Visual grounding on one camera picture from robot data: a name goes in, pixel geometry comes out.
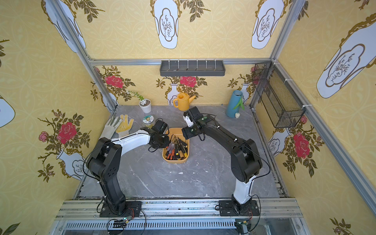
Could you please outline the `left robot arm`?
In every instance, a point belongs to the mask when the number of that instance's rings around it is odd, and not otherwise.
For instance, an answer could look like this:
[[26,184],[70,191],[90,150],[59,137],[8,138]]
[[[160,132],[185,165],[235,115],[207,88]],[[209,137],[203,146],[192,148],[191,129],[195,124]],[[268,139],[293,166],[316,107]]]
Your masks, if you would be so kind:
[[138,217],[141,201],[126,202],[120,189],[117,172],[122,155],[139,146],[150,145],[153,149],[165,148],[170,140],[165,130],[168,125],[161,119],[152,128],[142,127],[139,131],[119,139],[101,138],[88,157],[86,166],[99,180],[104,193],[104,204],[100,217]]

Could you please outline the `yellow storage box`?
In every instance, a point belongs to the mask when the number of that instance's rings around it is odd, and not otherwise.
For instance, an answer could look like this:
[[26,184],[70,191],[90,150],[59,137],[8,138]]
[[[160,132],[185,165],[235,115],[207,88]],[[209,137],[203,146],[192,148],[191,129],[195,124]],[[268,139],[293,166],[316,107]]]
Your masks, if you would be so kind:
[[183,136],[182,128],[171,128],[168,137],[170,144],[163,149],[162,157],[168,163],[185,163],[190,153],[190,140]]

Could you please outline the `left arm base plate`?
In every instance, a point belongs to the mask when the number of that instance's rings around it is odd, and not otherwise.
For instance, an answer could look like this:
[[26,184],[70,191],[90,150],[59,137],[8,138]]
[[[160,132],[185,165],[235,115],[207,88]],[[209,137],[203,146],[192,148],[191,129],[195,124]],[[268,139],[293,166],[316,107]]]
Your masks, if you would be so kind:
[[125,201],[117,206],[104,202],[99,217],[115,218],[115,217],[139,217],[142,208],[141,201]]

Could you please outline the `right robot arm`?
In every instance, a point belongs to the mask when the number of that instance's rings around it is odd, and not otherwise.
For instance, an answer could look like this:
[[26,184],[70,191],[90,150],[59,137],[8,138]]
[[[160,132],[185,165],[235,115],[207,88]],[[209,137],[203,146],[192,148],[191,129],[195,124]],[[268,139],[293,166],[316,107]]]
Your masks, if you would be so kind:
[[182,129],[185,139],[195,136],[209,136],[224,147],[231,156],[231,170],[236,177],[236,188],[232,195],[235,205],[241,209],[251,201],[251,189],[262,168],[256,143],[252,139],[237,137],[222,127],[211,115],[203,115],[197,107],[184,112],[187,127]]

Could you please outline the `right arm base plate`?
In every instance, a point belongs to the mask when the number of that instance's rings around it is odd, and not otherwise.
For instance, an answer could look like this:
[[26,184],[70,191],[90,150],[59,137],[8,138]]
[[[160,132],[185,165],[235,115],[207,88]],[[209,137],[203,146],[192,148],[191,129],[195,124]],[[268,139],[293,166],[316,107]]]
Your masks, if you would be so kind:
[[220,200],[215,209],[220,216],[259,216],[259,205],[255,200],[239,204],[236,200]]

